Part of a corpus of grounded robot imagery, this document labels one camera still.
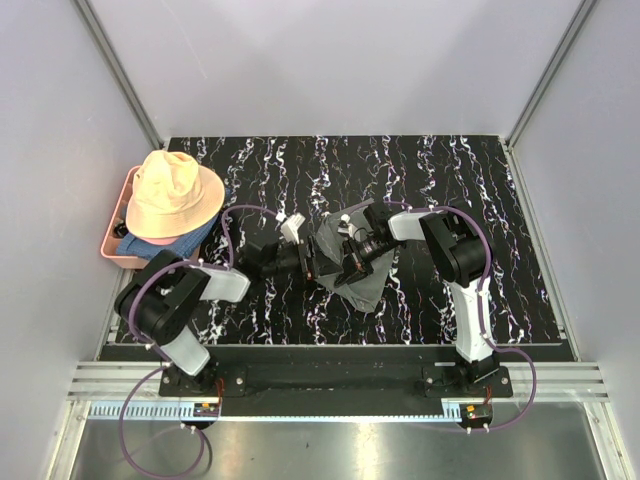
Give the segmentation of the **grey cloth napkin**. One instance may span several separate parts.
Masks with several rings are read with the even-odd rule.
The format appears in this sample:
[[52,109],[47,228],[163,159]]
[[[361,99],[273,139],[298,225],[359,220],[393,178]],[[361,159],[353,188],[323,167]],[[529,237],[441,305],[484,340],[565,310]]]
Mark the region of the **grey cloth napkin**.
[[387,205],[375,202],[327,216],[315,234],[319,251],[336,269],[317,282],[363,313],[376,310],[401,245],[390,233],[391,216]]

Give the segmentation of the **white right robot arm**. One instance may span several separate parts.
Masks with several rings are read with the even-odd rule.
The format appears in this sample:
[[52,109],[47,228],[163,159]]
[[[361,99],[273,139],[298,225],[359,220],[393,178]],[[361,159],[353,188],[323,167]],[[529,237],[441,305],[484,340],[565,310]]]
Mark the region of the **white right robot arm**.
[[339,216],[343,255],[334,285],[361,281],[375,272],[373,262],[384,254],[408,241],[424,241],[454,300],[458,360],[447,374],[448,383],[463,395],[480,394],[500,367],[488,324],[492,246],[484,230],[469,213],[452,206],[409,208],[394,214],[376,202],[367,205],[363,215],[370,232],[362,239],[350,213]]

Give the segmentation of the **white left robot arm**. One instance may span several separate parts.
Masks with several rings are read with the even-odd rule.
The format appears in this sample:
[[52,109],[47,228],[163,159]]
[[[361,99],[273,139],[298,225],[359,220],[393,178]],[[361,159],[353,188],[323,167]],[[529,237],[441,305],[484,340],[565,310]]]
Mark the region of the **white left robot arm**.
[[235,267],[196,265],[169,250],[158,253],[134,276],[114,302],[114,312],[131,333],[155,348],[181,373],[181,384],[196,396],[215,386],[212,357],[188,327],[199,302],[238,303],[254,280],[301,272],[309,281],[342,273],[340,262],[324,254],[314,237],[298,243],[247,243]]

